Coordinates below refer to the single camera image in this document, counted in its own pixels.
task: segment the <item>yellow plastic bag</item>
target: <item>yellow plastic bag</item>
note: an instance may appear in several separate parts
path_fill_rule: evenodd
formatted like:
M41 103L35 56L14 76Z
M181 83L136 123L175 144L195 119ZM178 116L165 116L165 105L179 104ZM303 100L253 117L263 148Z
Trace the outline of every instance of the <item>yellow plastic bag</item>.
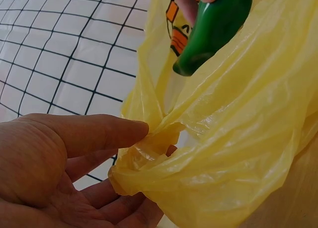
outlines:
M122 109L150 133L120 151L109 177L180 228L234 227L283 185L318 131L318 0L254 0L241 31L178 77L172 64L189 31L173 1L152 1ZM167 157L181 131L186 145Z

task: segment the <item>green plastic bottle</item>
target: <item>green plastic bottle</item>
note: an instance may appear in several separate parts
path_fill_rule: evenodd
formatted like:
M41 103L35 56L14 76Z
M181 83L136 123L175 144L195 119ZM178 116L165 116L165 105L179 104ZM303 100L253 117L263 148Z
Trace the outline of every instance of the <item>green plastic bottle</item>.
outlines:
M173 70L182 76L191 76L226 45L248 17L253 0L216 0L199 2L196 23L188 43Z

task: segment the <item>green handle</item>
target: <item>green handle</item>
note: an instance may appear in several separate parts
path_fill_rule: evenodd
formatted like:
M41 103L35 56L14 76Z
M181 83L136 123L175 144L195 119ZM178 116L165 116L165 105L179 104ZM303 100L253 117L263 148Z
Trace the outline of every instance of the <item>green handle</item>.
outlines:
M226 45L248 17L253 0L216 0L199 3L195 26L184 51L173 70L182 76L191 76Z

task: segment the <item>white tiled wall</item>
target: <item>white tiled wall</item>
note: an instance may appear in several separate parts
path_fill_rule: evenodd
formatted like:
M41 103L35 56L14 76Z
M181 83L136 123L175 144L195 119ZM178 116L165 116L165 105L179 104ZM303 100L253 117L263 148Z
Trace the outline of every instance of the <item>white tiled wall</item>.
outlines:
M0 121L38 112L120 115L150 0L0 0ZM103 180L110 159L75 183Z

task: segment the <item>orange printed graphic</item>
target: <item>orange printed graphic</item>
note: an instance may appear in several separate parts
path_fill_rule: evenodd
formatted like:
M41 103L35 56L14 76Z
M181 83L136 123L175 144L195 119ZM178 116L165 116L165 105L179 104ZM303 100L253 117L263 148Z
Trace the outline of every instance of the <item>orange printed graphic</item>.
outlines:
M174 0L172 0L169 4L169 7L166 11L166 16L167 19L172 23L174 22L175 17L177 16L179 7L177 6L177 4L174 2Z
M171 48L177 56L182 53L187 41L188 37L184 35L180 29L174 27L172 30Z
M171 49L179 57L183 49L187 45L190 25L185 24L182 27L176 27L174 21L179 13L179 6L174 0L170 1L166 10L167 29L171 38Z

